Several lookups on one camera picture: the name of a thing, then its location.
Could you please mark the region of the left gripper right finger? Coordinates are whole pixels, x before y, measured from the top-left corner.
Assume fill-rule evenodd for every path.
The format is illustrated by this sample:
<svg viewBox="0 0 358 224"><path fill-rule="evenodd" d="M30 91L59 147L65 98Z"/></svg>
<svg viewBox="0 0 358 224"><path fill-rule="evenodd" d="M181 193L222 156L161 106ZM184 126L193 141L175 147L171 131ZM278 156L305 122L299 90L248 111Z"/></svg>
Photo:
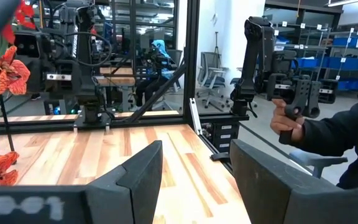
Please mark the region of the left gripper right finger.
<svg viewBox="0 0 358 224"><path fill-rule="evenodd" d="M358 189L336 187L239 139L229 155L252 224L358 224Z"/></svg>

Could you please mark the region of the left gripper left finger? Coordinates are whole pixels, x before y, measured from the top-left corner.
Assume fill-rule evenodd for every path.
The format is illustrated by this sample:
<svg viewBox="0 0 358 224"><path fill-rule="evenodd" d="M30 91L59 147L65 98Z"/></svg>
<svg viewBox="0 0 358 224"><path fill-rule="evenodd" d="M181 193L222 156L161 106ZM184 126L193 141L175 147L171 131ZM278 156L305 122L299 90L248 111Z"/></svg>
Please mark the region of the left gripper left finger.
<svg viewBox="0 0 358 224"><path fill-rule="evenodd" d="M92 224L152 224L162 181L163 145L154 141L90 182L85 190Z"/></svg>

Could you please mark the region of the orange artificial flower bunch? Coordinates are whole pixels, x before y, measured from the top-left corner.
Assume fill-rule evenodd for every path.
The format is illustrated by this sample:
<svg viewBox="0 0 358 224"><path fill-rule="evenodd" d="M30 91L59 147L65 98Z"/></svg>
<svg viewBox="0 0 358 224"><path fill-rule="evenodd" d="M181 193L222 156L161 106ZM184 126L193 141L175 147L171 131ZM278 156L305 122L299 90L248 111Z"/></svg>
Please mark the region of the orange artificial flower bunch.
<svg viewBox="0 0 358 224"><path fill-rule="evenodd" d="M30 72L23 62L14 58L17 47L9 47L0 57L0 95L10 91L13 95L23 95L27 91ZM19 176L17 170L8 169L19 158L17 152L0 155L0 185L14 185Z"/></svg>

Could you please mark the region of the red artificial flower bunch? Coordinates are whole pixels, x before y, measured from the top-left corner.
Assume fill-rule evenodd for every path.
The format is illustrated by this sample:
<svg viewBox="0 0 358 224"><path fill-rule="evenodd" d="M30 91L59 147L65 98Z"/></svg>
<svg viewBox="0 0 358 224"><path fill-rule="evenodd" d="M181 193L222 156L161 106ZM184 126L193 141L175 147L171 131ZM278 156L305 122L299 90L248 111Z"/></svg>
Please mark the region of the red artificial flower bunch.
<svg viewBox="0 0 358 224"><path fill-rule="evenodd" d="M13 44L15 41L15 35L12 29L12 21L15 19L18 25L22 25L30 29L36 29L36 25L33 19L34 15L35 13L33 7L30 4L26 4L25 0L21 0L20 4L16 7L13 18L8 19L7 24L4 26L1 32L1 35L9 44Z"/></svg>

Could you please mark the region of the wooden background table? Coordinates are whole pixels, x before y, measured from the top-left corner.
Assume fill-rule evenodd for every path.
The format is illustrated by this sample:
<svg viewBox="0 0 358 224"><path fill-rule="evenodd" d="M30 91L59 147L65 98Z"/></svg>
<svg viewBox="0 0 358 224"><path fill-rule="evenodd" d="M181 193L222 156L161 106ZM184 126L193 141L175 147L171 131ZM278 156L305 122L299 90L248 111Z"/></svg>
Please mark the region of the wooden background table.
<svg viewBox="0 0 358 224"><path fill-rule="evenodd" d="M101 67L100 75L96 79L100 85L106 86L133 86L135 77L131 67Z"/></svg>

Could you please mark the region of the gray office chair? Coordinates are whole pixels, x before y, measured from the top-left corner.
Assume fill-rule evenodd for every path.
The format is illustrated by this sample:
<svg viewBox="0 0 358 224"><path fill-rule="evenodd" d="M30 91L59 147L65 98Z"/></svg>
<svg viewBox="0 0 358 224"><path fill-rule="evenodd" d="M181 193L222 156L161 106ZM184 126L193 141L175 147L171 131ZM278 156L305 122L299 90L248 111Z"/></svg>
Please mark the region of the gray office chair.
<svg viewBox="0 0 358 224"><path fill-rule="evenodd" d="M199 70L197 82L200 89L195 95L197 99L204 102L205 108L213 103L228 108L229 98L222 93L226 89L226 70L219 65L219 55L215 52L201 52Z"/></svg>
<svg viewBox="0 0 358 224"><path fill-rule="evenodd" d="M319 154L313 154L299 149L289 153L289 156L294 162L304 166L312 166L313 177L319 179L321 178L325 167L342 164L348 161L347 157L321 156Z"/></svg>

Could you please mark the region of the person's hand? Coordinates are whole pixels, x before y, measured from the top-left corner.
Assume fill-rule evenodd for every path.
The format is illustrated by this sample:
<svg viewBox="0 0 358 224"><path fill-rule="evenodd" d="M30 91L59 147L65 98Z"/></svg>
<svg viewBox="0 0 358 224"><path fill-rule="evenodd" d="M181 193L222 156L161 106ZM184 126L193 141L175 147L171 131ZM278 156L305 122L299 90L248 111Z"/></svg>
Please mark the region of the person's hand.
<svg viewBox="0 0 358 224"><path fill-rule="evenodd" d="M291 140L294 142L301 141L304 136L303 123L305 118L301 116L294 121L286 117L285 106L287 104L281 99L273 99L272 103L275 105L275 109L270 122L271 129L276 134L280 134L282 131L292 131Z"/></svg>

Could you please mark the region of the black box with white labels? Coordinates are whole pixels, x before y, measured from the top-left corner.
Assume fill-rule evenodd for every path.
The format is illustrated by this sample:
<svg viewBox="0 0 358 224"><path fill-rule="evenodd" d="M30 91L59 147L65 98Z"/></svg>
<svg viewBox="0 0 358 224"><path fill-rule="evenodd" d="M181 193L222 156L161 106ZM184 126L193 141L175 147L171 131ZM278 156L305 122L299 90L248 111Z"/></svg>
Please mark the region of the black box with white labels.
<svg viewBox="0 0 358 224"><path fill-rule="evenodd" d="M237 139L239 122L203 123L203 134L219 152L229 152L232 139Z"/></svg>

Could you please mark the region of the person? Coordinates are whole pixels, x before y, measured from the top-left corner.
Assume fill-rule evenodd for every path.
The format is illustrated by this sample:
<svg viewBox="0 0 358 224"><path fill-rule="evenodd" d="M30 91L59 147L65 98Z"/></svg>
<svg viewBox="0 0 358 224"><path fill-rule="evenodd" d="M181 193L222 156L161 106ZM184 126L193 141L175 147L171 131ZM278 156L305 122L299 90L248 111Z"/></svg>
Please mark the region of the person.
<svg viewBox="0 0 358 224"><path fill-rule="evenodd" d="M358 103L347 111L320 121L307 119L303 123L303 138L291 146L322 156L341 157L354 149L357 159L348 166L337 184L342 189L358 188Z"/></svg>
<svg viewBox="0 0 358 224"><path fill-rule="evenodd" d="M154 74L146 78L137 84L135 89L135 105L136 108L143 106L143 100L147 102L153 94L159 90L159 88L164 85L169 79L173 76L173 73L170 72L172 69L172 64L175 62L172 60L171 56L166 51L165 41L164 40L154 40L151 43L152 51L150 53L151 57L159 59L155 61L154 64Z"/></svg>

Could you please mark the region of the metal rack with blue bins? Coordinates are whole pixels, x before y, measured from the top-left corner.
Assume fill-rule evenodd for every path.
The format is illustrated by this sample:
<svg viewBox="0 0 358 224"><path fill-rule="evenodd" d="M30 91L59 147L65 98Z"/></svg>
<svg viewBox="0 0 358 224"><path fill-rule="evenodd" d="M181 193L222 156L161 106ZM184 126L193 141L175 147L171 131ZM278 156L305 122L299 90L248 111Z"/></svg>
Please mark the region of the metal rack with blue bins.
<svg viewBox="0 0 358 224"><path fill-rule="evenodd" d="M275 50L294 50L299 73L318 81L335 80L339 91L357 93L358 29L336 31L327 24L315 26L275 23Z"/></svg>

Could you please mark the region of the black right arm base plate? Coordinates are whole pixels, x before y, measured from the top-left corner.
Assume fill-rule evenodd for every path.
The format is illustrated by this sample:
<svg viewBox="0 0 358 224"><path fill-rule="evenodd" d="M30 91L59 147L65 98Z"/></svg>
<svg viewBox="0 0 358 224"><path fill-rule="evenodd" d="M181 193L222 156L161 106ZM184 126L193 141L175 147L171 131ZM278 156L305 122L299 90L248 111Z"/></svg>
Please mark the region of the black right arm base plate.
<svg viewBox="0 0 358 224"><path fill-rule="evenodd" d="M75 119L73 127L77 130L108 129L114 120L115 116L112 113L83 110Z"/></svg>

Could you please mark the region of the white metal bracket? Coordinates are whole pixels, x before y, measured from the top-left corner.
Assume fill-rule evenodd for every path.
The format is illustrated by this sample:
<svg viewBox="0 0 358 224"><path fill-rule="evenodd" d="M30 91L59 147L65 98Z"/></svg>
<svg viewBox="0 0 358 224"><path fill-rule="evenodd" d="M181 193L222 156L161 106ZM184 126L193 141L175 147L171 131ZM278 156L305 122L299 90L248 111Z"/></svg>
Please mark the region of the white metal bracket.
<svg viewBox="0 0 358 224"><path fill-rule="evenodd" d="M190 111L191 111L191 117L192 117L192 120L193 120L193 129L194 129L194 132L200 136L203 134L202 132L202 126L201 126L201 123L200 123L200 116L199 116L199 113L198 113L198 107L197 107L197 104L196 104L196 100L194 98L190 98Z"/></svg>

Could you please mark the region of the black metal table frame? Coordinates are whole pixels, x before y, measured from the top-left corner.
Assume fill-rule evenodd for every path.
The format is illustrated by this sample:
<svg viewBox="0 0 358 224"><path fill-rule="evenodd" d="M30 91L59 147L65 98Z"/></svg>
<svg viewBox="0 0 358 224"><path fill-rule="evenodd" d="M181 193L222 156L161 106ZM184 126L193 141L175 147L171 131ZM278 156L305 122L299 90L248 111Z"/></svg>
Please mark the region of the black metal table frame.
<svg viewBox="0 0 358 224"><path fill-rule="evenodd" d="M117 118L110 124L109 128L131 128L136 126L150 126L150 125L171 125L189 123L191 117L190 111L190 95L195 92L195 59L196 59L196 41L198 38L198 28L196 24L187 26L188 33L186 35L186 49L183 63L174 71L172 78L162 85L159 90L148 100L139 110L135 111L132 115ZM152 105L174 84L180 77L185 77L185 88L188 90L184 95L183 100L183 115L174 116L167 115L164 119L158 119L155 115L146 116L145 113L152 107ZM96 87L101 95L102 86L95 81ZM101 111L112 113L109 111L106 104L101 100ZM52 131L68 131L73 129L75 121L23 121L23 122L9 122L11 134L24 134L24 133L41 133ZM6 134L4 122L0 123L0 134Z"/></svg>

